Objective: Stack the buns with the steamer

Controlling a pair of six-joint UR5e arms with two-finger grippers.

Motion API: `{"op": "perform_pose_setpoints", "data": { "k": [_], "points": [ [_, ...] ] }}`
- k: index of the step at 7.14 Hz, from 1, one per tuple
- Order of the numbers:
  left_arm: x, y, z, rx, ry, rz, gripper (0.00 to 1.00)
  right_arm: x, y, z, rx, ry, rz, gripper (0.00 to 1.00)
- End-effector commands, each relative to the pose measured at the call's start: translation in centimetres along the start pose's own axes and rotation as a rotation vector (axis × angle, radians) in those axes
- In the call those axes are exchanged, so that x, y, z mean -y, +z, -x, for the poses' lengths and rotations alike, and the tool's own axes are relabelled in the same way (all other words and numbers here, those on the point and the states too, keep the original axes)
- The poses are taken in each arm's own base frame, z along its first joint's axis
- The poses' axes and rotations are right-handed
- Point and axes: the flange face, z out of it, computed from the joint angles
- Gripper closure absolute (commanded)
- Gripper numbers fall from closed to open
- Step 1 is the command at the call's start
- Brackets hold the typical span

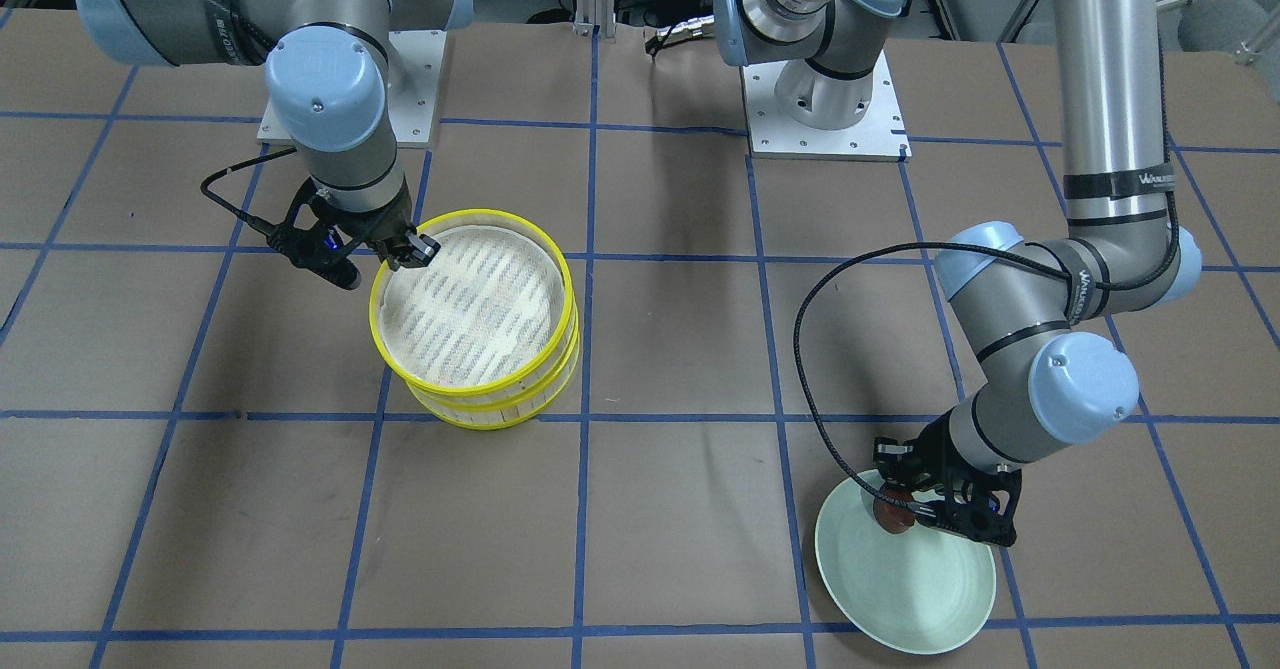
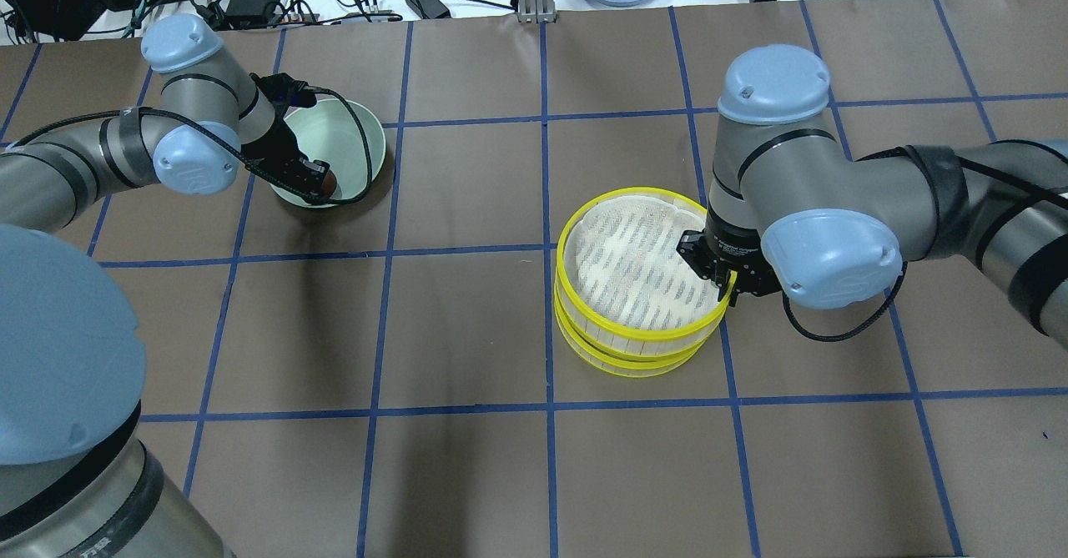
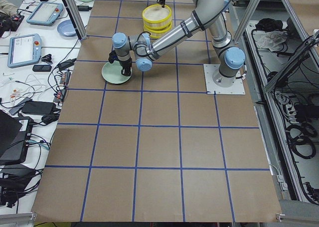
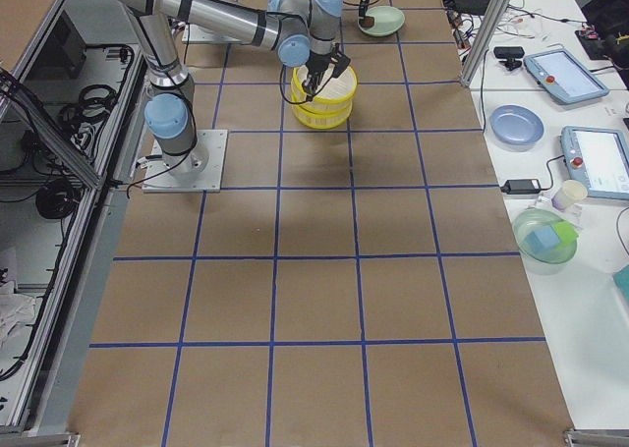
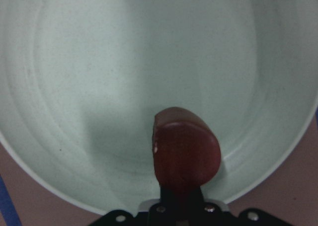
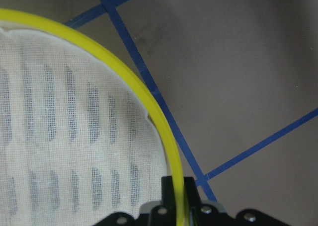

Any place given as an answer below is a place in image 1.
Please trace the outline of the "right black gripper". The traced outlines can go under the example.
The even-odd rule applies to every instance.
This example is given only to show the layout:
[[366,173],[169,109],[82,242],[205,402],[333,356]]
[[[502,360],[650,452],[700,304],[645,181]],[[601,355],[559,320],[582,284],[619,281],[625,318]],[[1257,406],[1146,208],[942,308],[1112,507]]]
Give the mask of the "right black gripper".
[[431,235],[417,233],[412,219],[411,196],[406,183],[399,185],[392,200],[379,203],[369,212],[349,212],[339,209],[338,191],[317,194],[311,212],[315,217],[335,223],[344,242],[369,246],[390,271],[399,269],[426,269],[436,258],[442,246]]

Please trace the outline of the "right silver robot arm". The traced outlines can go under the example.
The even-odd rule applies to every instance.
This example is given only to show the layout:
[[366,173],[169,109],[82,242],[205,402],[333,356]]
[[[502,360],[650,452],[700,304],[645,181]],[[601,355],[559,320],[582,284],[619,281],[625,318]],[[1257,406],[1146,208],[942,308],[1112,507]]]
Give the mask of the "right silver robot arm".
[[76,0],[76,9],[93,43],[127,67],[262,67],[308,177],[282,221],[230,214],[294,267],[355,289],[358,246],[393,271],[439,253],[412,223],[392,119],[392,35],[468,26],[474,0]]

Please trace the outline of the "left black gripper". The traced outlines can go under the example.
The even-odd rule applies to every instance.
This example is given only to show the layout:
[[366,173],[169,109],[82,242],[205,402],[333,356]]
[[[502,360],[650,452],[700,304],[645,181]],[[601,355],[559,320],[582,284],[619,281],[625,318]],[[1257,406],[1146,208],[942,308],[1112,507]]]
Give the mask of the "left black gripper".
[[959,492],[970,499],[986,487],[984,476],[963,459],[951,440],[950,420],[947,411],[906,441],[874,437],[873,460],[883,484],[878,501],[891,509],[910,510],[916,491]]

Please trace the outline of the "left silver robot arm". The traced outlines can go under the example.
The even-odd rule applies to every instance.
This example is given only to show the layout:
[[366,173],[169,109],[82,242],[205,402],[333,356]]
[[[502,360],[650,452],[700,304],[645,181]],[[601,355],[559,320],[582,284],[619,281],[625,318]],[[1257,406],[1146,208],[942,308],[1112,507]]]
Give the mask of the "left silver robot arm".
[[983,223],[934,251],[940,287],[986,385],[906,443],[878,437],[878,508],[940,526],[947,510],[1010,518],[1021,469],[1087,444],[1140,397],[1128,356],[1079,324],[1169,303],[1201,251],[1178,217],[1156,0],[1051,0],[1062,98],[1062,239]]

